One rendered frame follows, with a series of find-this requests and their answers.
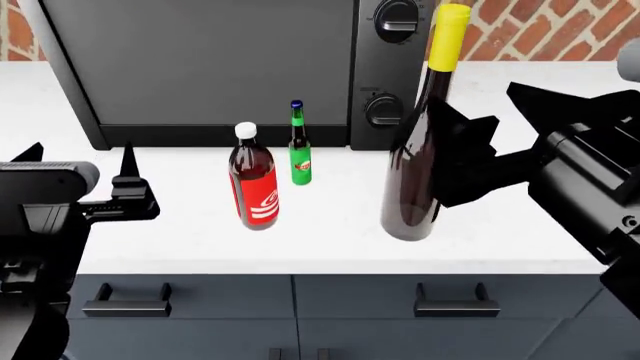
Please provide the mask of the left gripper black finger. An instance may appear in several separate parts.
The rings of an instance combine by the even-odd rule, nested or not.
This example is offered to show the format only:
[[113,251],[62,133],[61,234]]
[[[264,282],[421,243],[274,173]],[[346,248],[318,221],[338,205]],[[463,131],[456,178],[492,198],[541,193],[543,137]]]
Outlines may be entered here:
[[132,143],[126,143],[120,173],[112,179],[111,197],[145,197],[148,182],[140,176]]
[[44,148],[41,143],[34,143],[28,149],[21,154],[17,155],[11,160],[12,163],[16,162],[40,162],[42,161]]

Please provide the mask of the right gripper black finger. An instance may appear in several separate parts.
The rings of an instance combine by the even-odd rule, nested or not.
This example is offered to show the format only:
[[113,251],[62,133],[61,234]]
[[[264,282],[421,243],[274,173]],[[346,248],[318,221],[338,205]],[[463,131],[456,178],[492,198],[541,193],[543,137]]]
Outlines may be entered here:
[[513,82],[507,95],[538,134],[578,123],[603,128],[640,119],[640,91],[633,89],[582,98]]
[[471,167],[492,159],[496,149],[491,141],[499,125],[496,116],[468,119],[446,101],[429,101],[435,161],[434,195],[450,208],[477,200],[480,182],[471,179]]

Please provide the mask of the dark wine bottle yellow cap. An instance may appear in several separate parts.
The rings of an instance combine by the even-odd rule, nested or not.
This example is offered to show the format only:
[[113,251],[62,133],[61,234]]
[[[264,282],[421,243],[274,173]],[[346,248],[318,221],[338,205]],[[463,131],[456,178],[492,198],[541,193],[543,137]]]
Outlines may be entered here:
[[433,195],[435,149],[428,115],[429,101],[447,99],[470,17],[468,5],[439,6],[428,70],[418,101],[392,142],[381,225],[396,239],[407,242],[425,239],[437,217],[439,203]]

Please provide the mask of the black microwave power knob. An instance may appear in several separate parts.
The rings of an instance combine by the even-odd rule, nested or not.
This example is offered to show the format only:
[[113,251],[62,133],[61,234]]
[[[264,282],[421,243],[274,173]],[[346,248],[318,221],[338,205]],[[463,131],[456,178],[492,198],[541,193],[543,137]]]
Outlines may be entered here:
[[382,93],[371,98],[365,106],[365,118],[374,128],[399,125],[403,119],[402,101],[395,95]]

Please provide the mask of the cola bottle red label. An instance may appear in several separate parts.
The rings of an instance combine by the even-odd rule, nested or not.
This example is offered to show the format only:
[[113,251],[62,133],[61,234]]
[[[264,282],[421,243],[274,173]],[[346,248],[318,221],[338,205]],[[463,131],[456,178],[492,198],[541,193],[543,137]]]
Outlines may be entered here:
[[234,132],[238,145],[231,152],[228,173],[236,209],[249,230],[266,230],[279,214],[274,158],[257,142],[257,125],[253,122],[240,122]]

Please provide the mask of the dark grey drawer front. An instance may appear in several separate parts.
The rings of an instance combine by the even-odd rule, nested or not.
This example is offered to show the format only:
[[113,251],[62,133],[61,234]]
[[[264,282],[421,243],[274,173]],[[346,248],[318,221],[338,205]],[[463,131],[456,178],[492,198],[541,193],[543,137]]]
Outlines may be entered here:
[[598,293],[595,275],[295,275],[301,318],[409,319],[416,287],[426,299],[472,301],[485,286],[500,318],[574,317]]
[[108,284],[111,302],[158,302],[171,288],[169,319],[288,319],[294,317],[288,275],[78,275],[67,317],[88,319],[83,309]]

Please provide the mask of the dark grey cabinet door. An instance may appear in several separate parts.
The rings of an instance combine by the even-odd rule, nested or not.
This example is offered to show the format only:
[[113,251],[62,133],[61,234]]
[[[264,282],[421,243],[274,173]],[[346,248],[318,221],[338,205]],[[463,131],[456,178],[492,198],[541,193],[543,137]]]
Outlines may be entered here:
[[301,359],[526,360],[558,325],[546,319],[298,321]]
[[294,320],[71,320],[75,360],[299,360]]

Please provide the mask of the dark grey microwave oven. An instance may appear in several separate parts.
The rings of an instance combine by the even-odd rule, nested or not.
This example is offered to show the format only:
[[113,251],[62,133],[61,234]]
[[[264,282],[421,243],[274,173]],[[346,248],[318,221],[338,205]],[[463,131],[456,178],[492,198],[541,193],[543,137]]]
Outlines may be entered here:
[[437,0],[413,0],[400,44],[376,33],[383,1],[17,0],[98,150],[234,146],[240,122],[283,147],[294,100],[313,146],[388,149],[398,125],[365,106],[389,93],[411,113]]

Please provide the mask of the black microwave timer knob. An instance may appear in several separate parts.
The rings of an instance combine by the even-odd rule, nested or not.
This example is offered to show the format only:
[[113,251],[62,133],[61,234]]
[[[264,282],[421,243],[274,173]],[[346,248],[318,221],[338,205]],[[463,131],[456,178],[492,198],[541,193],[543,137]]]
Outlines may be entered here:
[[375,30],[379,38],[400,44],[416,32],[419,8],[413,0],[384,0],[374,13]]

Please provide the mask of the green soda bottle blue cap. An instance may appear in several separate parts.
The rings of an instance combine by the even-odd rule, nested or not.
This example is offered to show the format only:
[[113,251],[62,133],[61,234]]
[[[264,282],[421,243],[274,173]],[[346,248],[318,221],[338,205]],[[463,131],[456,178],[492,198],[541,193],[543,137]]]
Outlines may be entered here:
[[291,178],[295,185],[307,185],[312,180],[311,143],[306,134],[303,102],[291,101],[291,139],[289,157]]

